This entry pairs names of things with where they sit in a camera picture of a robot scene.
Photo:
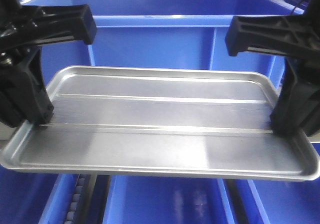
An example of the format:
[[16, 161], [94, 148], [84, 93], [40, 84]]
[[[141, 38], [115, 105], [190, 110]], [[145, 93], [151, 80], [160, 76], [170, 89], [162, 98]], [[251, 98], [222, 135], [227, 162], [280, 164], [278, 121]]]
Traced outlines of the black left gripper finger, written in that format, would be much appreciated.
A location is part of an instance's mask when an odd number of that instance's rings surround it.
[[93, 44], [97, 26], [87, 4], [69, 6], [21, 5], [14, 13], [15, 47], [83, 41]]
[[27, 120], [47, 124], [54, 106], [47, 94], [39, 47], [0, 53], [0, 122], [18, 127]]

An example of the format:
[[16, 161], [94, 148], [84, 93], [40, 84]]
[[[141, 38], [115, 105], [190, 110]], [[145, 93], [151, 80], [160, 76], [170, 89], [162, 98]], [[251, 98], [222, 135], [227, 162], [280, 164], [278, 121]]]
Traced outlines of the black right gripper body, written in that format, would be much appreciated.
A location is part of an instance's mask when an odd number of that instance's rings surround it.
[[314, 29], [319, 29], [320, 26], [320, 0], [310, 0], [308, 6], [303, 13], [305, 18], [307, 18]]

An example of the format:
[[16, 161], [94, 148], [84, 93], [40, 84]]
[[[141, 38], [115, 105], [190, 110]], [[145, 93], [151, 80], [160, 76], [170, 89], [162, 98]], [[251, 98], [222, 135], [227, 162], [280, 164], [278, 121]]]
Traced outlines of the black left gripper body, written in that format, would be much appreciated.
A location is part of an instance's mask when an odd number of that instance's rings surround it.
[[0, 0], [0, 65], [33, 67], [38, 62], [36, 17], [38, 7], [19, 0]]

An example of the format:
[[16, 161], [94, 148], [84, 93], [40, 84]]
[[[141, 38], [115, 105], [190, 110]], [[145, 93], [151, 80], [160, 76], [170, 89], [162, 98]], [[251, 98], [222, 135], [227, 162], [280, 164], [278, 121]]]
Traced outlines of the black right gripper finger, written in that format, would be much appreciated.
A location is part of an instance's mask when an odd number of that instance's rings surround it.
[[234, 16], [225, 44], [229, 56], [258, 52], [297, 59], [320, 58], [320, 29], [305, 15]]
[[320, 131], [320, 68], [285, 59], [282, 89], [270, 115], [274, 133], [292, 136], [299, 129], [310, 137]]

